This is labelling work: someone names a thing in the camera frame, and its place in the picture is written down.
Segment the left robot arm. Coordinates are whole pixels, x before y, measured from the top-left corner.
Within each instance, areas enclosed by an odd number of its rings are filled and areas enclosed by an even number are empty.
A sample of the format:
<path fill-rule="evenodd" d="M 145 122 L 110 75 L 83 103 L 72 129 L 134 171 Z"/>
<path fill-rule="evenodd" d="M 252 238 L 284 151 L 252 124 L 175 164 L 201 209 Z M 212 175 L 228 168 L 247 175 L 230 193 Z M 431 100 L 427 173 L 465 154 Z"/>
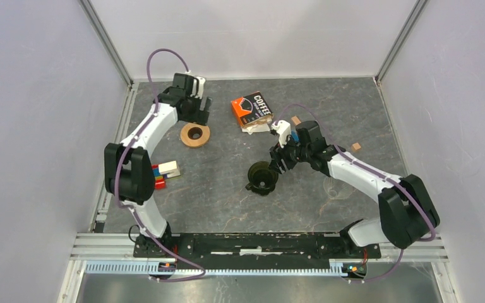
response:
<path fill-rule="evenodd" d="M 149 249 L 158 257 L 173 249 L 171 229 L 154 200 L 151 154 L 163 136 L 179 121 L 206 126 L 212 99 L 203 96 L 206 79 L 176 73 L 172 84 L 153 94 L 153 104 L 135 130 L 120 143 L 104 148 L 104 183 L 118 208 L 127 209 L 150 240 Z"/>

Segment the clear glass dripper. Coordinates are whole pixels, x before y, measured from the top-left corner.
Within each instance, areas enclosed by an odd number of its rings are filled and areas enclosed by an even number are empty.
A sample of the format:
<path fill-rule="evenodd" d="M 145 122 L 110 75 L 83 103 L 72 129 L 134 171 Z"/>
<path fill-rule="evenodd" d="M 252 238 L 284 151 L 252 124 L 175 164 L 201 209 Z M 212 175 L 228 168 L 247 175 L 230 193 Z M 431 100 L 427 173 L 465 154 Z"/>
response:
<path fill-rule="evenodd" d="M 345 200 L 356 191 L 353 186 L 332 177 L 324 178 L 323 189 L 332 200 Z"/>

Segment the coffee filter box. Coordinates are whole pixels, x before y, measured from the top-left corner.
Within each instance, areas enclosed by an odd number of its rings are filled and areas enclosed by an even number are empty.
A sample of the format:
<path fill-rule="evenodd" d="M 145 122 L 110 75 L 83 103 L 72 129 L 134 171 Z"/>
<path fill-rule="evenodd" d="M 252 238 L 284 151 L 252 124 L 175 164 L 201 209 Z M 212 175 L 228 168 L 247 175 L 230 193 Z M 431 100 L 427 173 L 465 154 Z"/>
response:
<path fill-rule="evenodd" d="M 261 92 L 254 92 L 232 100 L 231 109 L 241 128 L 248 128 L 256 124 L 268 124 L 274 116 L 272 108 Z"/>

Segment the wooden ring holder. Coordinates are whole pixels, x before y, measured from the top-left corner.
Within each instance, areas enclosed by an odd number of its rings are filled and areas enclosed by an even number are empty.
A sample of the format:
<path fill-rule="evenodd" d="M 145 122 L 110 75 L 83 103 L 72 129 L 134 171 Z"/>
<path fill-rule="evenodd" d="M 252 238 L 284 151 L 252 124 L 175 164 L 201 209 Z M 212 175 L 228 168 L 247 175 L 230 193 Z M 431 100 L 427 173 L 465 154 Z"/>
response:
<path fill-rule="evenodd" d="M 180 139 L 184 145 L 190 148 L 199 148 L 207 144 L 211 137 L 211 131 L 208 126 L 202 126 L 195 123 L 187 123 L 180 132 Z"/>

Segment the white paper filter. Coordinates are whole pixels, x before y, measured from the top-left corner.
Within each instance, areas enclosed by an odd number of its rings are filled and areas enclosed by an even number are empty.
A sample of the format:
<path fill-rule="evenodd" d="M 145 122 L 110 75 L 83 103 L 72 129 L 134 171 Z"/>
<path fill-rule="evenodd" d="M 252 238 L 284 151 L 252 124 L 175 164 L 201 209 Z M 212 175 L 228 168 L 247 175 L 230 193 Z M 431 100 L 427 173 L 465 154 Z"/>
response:
<path fill-rule="evenodd" d="M 244 127 L 241 127 L 241 131 L 248 134 L 268 133 L 270 132 L 270 126 L 267 123 L 248 124 Z"/>

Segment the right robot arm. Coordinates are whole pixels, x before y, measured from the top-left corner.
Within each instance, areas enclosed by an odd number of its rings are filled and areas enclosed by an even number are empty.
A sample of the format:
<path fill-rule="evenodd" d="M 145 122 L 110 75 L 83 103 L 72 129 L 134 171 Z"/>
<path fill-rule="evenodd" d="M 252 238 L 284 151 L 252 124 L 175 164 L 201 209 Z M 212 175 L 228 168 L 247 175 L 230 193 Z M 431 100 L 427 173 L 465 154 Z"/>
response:
<path fill-rule="evenodd" d="M 344 148 L 329 144 L 316 121 L 292 128 L 279 120 L 271 125 L 271 133 L 278 137 L 270 149 L 271 170 L 283 174 L 299 163 L 308 163 L 377 203 L 377 218 L 361 219 L 342 230 L 339 248 L 344 256 L 354 258 L 370 244 L 391 243 L 406 249 L 417 241 L 435 238 L 440 218 L 420 177 L 401 177 L 366 164 Z"/>

